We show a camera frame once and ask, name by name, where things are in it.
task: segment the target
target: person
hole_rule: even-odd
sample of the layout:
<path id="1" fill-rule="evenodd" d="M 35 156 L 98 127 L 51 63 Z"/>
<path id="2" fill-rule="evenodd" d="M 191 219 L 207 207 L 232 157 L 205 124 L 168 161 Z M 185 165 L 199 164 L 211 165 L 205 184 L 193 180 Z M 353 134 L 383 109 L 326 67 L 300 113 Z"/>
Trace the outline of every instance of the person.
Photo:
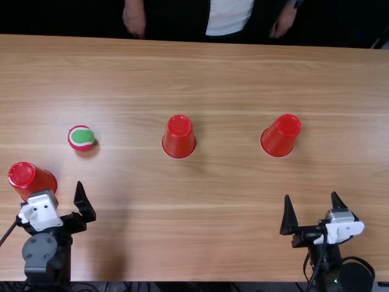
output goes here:
<path id="1" fill-rule="evenodd" d="M 293 25 L 302 0 L 125 0 L 123 22 L 138 39 L 266 43 Z"/>

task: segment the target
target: black jacket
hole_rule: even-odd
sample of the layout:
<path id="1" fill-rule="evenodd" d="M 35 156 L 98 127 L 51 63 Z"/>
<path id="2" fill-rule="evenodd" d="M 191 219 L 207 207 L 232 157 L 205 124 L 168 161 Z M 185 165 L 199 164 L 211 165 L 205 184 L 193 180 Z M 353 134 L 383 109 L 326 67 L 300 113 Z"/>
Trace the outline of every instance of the black jacket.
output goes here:
<path id="1" fill-rule="evenodd" d="M 255 0 L 244 28 L 250 43 L 267 38 L 286 0 Z M 145 0 L 146 38 L 204 41 L 210 0 Z"/>

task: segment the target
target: dark background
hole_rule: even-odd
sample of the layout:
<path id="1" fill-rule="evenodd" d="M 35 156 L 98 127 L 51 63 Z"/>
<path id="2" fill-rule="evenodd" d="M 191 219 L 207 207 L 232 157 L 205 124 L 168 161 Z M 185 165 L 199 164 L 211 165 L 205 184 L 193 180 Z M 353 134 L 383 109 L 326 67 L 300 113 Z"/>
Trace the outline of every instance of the dark background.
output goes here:
<path id="1" fill-rule="evenodd" d="M 172 6 L 177 5 L 175 1 L 170 1 Z M 257 9 L 266 11 L 261 1 L 256 1 Z M 204 0 L 192 2 L 204 5 Z M 0 33 L 130 38 L 122 22 L 123 5 L 121 0 L 1 0 Z M 170 11 L 165 19 L 200 17 L 190 7 Z M 188 32 L 190 23 L 194 21 L 182 25 Z M 292 29 L 268 43 L 370 48 L 388 26 L 389 0 L 305 0 Z M 168 29 L 160 30 L 165 36 L 170 34 L 169 39 L 176 38 Z M 191 33 L 185 40 L 191 40 Z"/>

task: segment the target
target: red plastic cup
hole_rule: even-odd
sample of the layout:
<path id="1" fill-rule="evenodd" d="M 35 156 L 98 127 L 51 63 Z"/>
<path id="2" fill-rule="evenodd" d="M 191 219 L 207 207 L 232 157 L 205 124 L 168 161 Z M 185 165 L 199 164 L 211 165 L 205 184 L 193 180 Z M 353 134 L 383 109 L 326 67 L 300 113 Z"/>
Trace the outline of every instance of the red plastic cup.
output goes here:
<path id="1" fill-rule="evenodd" d="M 8 172 L 8 180 L 25 202 L 32 193 L 47 189 L 55 193 L 58 186 L 51 172 L 28 162 L 18 162 L 13 165 Z"/>
<path id="2" fill-rule="evenodd" d="M 262 149 L 273 157 L 288 155 L 301 131 L 300 120 L 292 114 L 279 117 L 261 135 Z"/>
<path id="3" fill-rule="evenodd" d="M 181 114 L 171 117 L 162 137 L 162 148 L 173 158 L 185 158 L 196 148 L 192 122 Z"/>

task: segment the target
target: white shirt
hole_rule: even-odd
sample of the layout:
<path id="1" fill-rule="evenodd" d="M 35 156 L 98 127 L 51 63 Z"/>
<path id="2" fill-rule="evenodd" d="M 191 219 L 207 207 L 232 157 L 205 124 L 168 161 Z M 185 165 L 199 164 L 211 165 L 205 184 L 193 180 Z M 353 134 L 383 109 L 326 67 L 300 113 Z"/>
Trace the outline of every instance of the white shirt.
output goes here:
<path id="1" fill-rule="evenodd" d="M 243 30 L 254 0 L 211 0 L 206 35 L 228 35 Z"/>

